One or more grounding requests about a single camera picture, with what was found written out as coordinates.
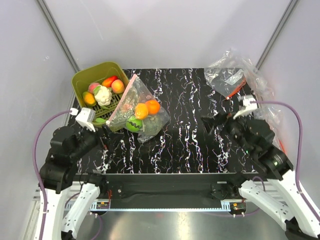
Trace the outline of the green striped watermelon toy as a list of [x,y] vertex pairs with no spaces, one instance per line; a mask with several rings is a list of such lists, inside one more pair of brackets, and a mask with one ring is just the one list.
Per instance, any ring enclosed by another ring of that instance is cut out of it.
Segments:
[[126,121],[125,127],[128,131],[136,133],[143,128],[143,122],[140,119],[136,119],[135,117],[132,117]]

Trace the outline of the clear zip top bag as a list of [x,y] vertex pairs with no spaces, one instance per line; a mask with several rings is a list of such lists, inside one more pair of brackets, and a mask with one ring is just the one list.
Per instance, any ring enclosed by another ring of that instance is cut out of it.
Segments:
[[154,138],[169,120],[167,111],[134,74],[106,125],[113,131],[126,129],[137,133],[137,140],[145,143]]

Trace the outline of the white cauliflower toy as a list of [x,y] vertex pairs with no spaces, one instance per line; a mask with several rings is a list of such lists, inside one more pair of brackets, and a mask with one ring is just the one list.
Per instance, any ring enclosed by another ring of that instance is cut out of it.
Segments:
[[112,92],[105,86],[98,85],[93,90],[94,98],[99,106],[109,106],[112,100]]

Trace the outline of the green netted melon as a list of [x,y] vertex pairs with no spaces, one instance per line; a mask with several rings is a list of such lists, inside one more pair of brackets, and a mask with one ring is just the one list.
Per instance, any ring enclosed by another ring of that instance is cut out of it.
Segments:
[[147,136],[157,135],[163,128],[163,125],[163,120],[159,116],[148,116],[143,120],[143,129]]

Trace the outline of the olive green plastic bin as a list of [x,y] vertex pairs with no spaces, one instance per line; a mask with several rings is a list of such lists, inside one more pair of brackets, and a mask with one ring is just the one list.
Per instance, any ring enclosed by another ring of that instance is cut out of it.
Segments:
[[98,65],[89,67],[87,69],[81,70],[77,72],[71,80],[71,85],[73,87],[75,97],[78,101],[79,107],[82,108],[90,108],[95,111],[95,117],[93,120],[93,125],[95,128],[100,128],[105,123],[96,123],[96,118],[102,118],[106,121],[111,117],[112,113],[115,111],[118,103],[122,98],[121,94],[112,94],[111,103],[106,107],[101,107],[98,104],[95,106],[86,106],[83,100],[83,92],[88,92],[88,87],[92,83],[101,84],[106,78],[111,76],[117,76],[126,87],[129,84],[129,79],[124,73],[123,69],[115,62],[108,61],[103,62]]

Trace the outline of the orange fruit toy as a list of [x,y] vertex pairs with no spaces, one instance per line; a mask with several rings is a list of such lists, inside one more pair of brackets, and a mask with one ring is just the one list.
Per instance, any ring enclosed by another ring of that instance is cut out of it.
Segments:
[[156,115],[161,109],[161,105],[156,100],[148,100],[145,105],[149,115]]

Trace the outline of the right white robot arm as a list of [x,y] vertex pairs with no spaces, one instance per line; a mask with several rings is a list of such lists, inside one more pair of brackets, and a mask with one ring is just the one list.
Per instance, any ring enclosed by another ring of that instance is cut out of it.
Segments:
[[277,190],[284,203],[258,189],[254,180],[243,173],[227,181],[228,195],[254,203],[281,226],[287,239],[318,240],[320,221],[299,193],[293,164],[273,145],[275,133],[269,124],[262,119],[233,118],[231,113],[203,116],[201,120],[208,134],[222,127],[221,132],[248,154],[259,175]]

